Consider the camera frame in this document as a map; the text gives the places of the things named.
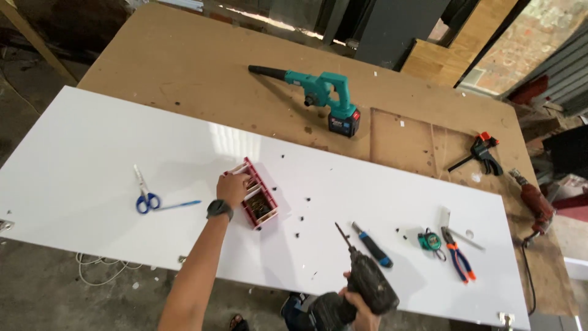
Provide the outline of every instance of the black watch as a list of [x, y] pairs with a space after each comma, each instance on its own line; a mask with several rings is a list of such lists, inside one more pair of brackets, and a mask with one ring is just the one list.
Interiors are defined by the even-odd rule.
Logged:
[[207, 219], [225, 213], [227, 216], [229, 216], [229, 221], [233, 218], [233, 209], [225, 200], [214, 200], [210, 205], [208, 205], [206, 212], [208, 213], [208, 215], [206, 215]]

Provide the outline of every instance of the brick wall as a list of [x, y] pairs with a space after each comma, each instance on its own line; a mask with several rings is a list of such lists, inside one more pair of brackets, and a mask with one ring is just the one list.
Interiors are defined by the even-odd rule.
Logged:
[[588, 0], [531, 0], [464, 80], [506, 92], [547, 59], [588, 15]]

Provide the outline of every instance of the cordless drill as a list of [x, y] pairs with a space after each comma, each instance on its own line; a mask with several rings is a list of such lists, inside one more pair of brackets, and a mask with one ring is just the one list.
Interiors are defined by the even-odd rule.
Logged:
[[[320, 76], [303, 74], [292, 70], [274, 69], [250, 65], [249, 72], [260, 74], [277, 80], [301, 86], [304, 88], [304, 105], [331, 108], [329, 113], [329, 131], [353, 137], [359, 129], [361, 113], [349, 101], [349, 87], [347, 77], [332, 72], [323, 72]], [[330, 98], [330, 88], [333, 86], [339, 94], [339, 100]]]
[[553, 222], [553, 216], [556, 214], [556, 210], [545, 196], [543, 196], [541, 191], [534, 185], [530, 184], [518, 170], [512, 169], [509, 171], [509, 174], [514, 177], [517, 183], [521, 186], [520, 197], [535, 215], [535, 223], [531, 226], [533, 234], [523, 240], [524, 246], [528, 247], [533, 243], [533, 239], [538, 236], [543, 236], [549, 230], [549, 227]]
[[[359, 293], [372, 313], [376, 315], [382, 315], [398, 307], [399, 299], [396, 292], [384, 277], [376, 261], [351, 246], [339, 225], [337, 223], [335, 225], [347, 242], [349, 253], [351, 253], [348, 291]], [[308, 312], [317, 331], [339, 331], [355, 320], [358, 311], [344, 297], [340, 297], [335, 292], [329, 292], [319, 296], [310, 304]]]

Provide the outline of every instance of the white board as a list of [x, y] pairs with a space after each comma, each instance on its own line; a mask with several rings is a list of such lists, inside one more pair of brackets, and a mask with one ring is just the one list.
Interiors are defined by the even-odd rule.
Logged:
[[[75, 88], [59, 93], [0, 170], [0, 218], [15, 222], [2, 236], [177, 270], [204, 227], [219, 174], [244, 156], [278, 188], [280, 214], [258, 232], [236, 213], [218, 277], [338, 291], [350, 261], [334, 222], [367, 253], [352, 233], [356, 221], [394, 261], [383, 272], [399, 309], [493, 326], [507, 312], [529, 330], [501, 196]], [[134, 164], [163, 205], [203, 203], [138, 214]], [[468, 285], [450, 260], [417, 243], [419, 230], [440, 234], [445, 207], [451, 228], [471, 230], [487, 248], [456, 238], [477, 275]]]

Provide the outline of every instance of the finger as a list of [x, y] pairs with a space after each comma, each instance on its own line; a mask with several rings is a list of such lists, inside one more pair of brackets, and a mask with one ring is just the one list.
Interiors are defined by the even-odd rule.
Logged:
[[238, 178], [240, 181], [245, 182], [245, 181], [248, 181], [251, 178], [251, 176], [243, 173], [243, 174], [236, 174], [235, 178]]
[[350, 304], [354, 305], [355, 308], [357, 308], [360, 312], [372, 312], [372, 310], [369, 309], [369, 307], [366, 305], [365, 301], [363, 301], [363, 298], [361, 295], [359, 295], [359, 293], [347, 292], [345, 293], [345, 299], [347, 299]]

